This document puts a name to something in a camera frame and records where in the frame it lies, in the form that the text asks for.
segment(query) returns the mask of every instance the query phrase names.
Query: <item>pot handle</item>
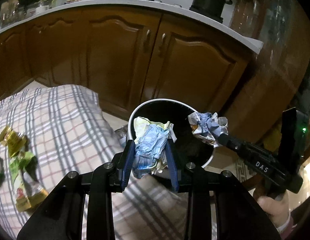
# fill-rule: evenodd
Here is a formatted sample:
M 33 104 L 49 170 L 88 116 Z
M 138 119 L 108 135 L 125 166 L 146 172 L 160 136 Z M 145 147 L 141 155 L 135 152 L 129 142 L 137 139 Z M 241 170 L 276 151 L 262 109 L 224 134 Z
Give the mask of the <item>pot handle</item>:
M 228 1 L 226 1 L 226 4 L 231 5 L 231 4 L 233 4 L 233 1 L 232 0 L 228 0 Z

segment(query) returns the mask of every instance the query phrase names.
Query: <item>white countertop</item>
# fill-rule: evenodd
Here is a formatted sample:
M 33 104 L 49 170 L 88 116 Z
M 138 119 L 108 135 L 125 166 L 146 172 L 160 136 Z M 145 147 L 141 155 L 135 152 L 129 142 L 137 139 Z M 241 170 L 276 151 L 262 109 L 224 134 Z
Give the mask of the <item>white countertop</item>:
M 86 6 L 86 5 L 97 5 L 97 4 L 135 5 L 135 6 L 150 7 L 150 8 L 155 8 L 155 9 L 160 9 L 160 10 L 164 10 L 164 11 L 168 11 L 168 12 L 177 13 L 177 14 L 198 20 L 202 23 L 205 23 L 209 26 L 216 28 L 217 30 L 220 30 L 220 31 L 230 35 L 231 37 L 233 37 L 234 39 L 236 39 L 237 41 L 241 42 L 246 47 L 251 49 L 256 54 L 259 54 L 260 50 L 263 47 L 262 41 L 258 41 L 258 40 L 252 39 L 252 38 L 244 37 L 244 36 L 240 35 L 239 33 L 237 33 L 236 31 L 232 30 L 231 28 L 228 28 L 227 26 L 225 26 L 225 25 L 223 25 L 223 24 L 221 24 L 221 23 L 219 23 L 219 22 L 217 22 L 211 18 L 208 18 L 204 15 L 201 15 L 199 13 L 190 11 L 190 10 L 185 9 L 185 8 L 180 8 L 180 7 L 177 7 L 174 5 L 161 3 L 161 2 L 157 2 L 157 1 L 147 1 L 147 0 L 86 0 L 86 1 L 74 2 L 71 4 L 61 5 L 61 6 L 49 9 L 47 11 L 36 14 L 36 15 L 29 17 L 25 20 L 22 20 L 20 22 L 16 22 L 14 24 L 11 24 L 11 25 L 1 29 L 0 33 L 4 32 L 10 28 L 13 28 L 14 26 L 17 26 L 17 25 L 22 24 L 24 22 L 28 22 L 34 18 L 40 17 L 40 16 L 48 14 L 48 13 L 52 13 L 55 11 L 59 11 L 59 10 L 67 9 L 67 8 L 72 8 L 72 7 L 79 7 L 79 6 Z

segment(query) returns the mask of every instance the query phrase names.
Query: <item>human hand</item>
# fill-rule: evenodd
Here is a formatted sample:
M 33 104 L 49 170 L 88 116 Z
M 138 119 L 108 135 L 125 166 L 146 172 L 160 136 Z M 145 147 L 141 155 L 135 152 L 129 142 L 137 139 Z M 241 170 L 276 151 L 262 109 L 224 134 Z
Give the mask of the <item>human hand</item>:
M 285 224 L 290 215 L 287 191 L 285 191 L 281 200 L 275 200 L 265 196 L 265 188 L 259 184 L 254 190 L 253 198 L 268 213 L 270 220 L 277 228 Z

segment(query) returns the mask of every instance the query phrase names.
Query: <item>plaid cloth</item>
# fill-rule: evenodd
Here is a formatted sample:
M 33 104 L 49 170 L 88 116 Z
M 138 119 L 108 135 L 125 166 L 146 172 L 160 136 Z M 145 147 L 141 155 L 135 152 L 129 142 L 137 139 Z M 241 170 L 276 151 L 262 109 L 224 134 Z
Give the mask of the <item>plaid cloth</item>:
M 103 119 L 98 95 L 75 85 L 25 90 L 0 101 L 0 132 L 6 125 L 24 131 L 36 155 L 38 181 L 50 192 L 72 170 L 93 171 L 123 150 Z M 0 224 L 13 238 L 29 218 L 14 205 L 8 152 L 0 144 L 5 181 L 0 187 Z M 86 196 L 82 239 L 86 239 Z M 114 193 L 116 239 L 182 239 L 187 194 L 175 195 L 151 176 L 130 178 L 123 193 Z

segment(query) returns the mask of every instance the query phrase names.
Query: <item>cabinet handle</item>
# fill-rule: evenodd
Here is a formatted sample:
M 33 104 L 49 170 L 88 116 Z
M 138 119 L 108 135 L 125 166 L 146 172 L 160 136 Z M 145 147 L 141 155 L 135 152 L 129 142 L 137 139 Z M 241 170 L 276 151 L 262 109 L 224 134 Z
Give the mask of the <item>cabinet handle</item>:
M 160 44 L 159 44 L 159 47 L 158 47 L 159 55 L 162 54 L 162 49 L 163 49 L 163 46 L 164 46 L 164 43 L 165 43 L 165 39 L 166 39 L 166 34 L 164 33 L 162 35 L 162 40 L 160 41 Z
M 150 30 L 147 30 L 146 38 L 144 40 L 144 49 L 145 50 L 148 48 L 149 40 L 150 40 Z

